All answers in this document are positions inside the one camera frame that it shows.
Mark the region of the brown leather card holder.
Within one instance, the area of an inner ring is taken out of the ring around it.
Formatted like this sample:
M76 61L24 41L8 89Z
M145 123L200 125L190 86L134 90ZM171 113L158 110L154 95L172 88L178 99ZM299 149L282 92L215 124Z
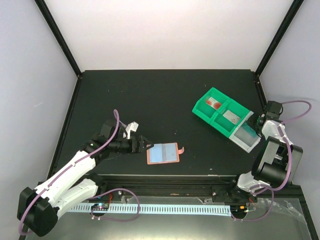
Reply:
M172 164L180 162L185 148L179 148L177 142L157 143L146 151L148 165Z

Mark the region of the white floral credit card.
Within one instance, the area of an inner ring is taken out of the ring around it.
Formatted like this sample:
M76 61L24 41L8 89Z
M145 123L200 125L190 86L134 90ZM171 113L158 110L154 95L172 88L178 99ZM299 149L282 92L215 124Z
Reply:
M226 118L228 121L236 125L240 121L240 117L237 116L235 113L231 112L230 110L226 110L223 113L223 117Z

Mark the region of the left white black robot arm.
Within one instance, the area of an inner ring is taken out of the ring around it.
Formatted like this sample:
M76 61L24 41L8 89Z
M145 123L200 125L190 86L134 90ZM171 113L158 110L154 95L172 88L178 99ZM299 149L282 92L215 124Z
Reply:
M74 157L52 177L32 189L21 191L17 207L22 236L34 233L47 235L58 220L75 205L87 199L103 199L108 192L96 173L82 179L89 171L106 160L110 153L143 153L154 146L143 135L135 136L136 122L124 127L118 120L107 120Z

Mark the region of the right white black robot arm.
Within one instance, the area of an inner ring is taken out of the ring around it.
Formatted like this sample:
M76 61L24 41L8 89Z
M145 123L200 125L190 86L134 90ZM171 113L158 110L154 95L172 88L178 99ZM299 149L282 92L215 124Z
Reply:
M268 101L261 114L255 113L246 121L265 143L251 171L240 174L236 184L228 187L230 200L238 202L266 190L280 191L292 182L303 149L289 140L285 124L280 120L282 112L282 103Z

